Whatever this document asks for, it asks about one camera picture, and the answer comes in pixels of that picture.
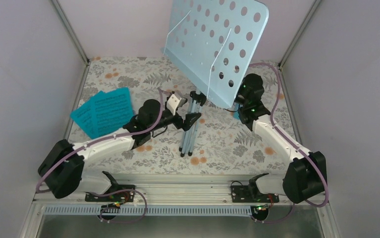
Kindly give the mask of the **blue sheet music pages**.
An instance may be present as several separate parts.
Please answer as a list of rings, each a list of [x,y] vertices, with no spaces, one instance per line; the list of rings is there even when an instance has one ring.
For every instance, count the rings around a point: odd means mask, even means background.
[[[134,116],[130,91],[122,87],[109,92],[98,92],[91,97],[91,139],[110,134]]]

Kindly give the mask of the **light blue music stand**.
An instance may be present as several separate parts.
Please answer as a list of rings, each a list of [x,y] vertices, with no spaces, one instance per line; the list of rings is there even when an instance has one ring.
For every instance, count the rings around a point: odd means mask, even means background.
[[[257,0],[175,0],[163,53],[211,103],[229,108],[268,19]]]

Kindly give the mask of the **blue metronome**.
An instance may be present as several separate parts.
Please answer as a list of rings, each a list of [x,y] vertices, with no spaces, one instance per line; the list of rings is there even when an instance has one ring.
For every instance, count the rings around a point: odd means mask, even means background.
[[[239,116],[240,116],[240,113],[239,113],[239,109],[241,108],[241,105],[235,105],[234,107],[234,112],[233,112],[233,117],[237,120],[240,120]]]

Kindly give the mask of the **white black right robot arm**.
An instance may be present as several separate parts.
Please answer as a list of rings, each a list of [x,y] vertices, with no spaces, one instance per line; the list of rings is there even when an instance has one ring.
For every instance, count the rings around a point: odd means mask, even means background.
[[[264,91],[259,75],[250,73],[244,77],[235,98],[240,105],[239,119],[281,157],[285,172],[263,173],[251,178],[249,198],[260,202],[268,194],[278,194],[298,204],[324,193],[324,203],[327,203],[325,156],[302,146],[274,121],[272,113],[261,101]]]

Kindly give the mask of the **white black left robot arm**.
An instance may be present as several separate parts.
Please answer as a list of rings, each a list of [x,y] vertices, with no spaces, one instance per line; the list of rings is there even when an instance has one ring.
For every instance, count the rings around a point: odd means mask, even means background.
[[[146,100],[130,121],[108,135],[82,142],[58,141],[38,168],[41,177],[36,193],[42,193],[41,185],[47,186],[57,199],[74,192],[98,194],[106,201],[117,196],[117,186],[107,170],[85,172],[87,164],[105,159],[116,153],[131,151],[148,142],[154,131],[167,128],[170,124],[177,129],[188,131],[201,117],[201,113],[189,113],[182,118],[176,108],[168,103],[161,104],[155,99]]]

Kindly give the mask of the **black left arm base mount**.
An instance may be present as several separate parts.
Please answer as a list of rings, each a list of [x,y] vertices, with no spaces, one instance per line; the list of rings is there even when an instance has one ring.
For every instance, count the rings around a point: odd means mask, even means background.
[[[108,203],[133,202],[134,192],[131,190],[135,188],[136,188],[135,185],[129,185],[129,184],[112,185],[104,193],[104,195],[109,194],[109,196],[96,196],[90,193],[86,193],[85,201],[86,202],[108,202]]]

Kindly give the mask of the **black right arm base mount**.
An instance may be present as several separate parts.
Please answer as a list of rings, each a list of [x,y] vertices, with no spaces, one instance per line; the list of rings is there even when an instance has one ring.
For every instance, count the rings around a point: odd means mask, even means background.
[[[279,196],[275,194],[263,194],[251,189],[248,185],[231,185],[231,198],[233,203],[278,203]]]

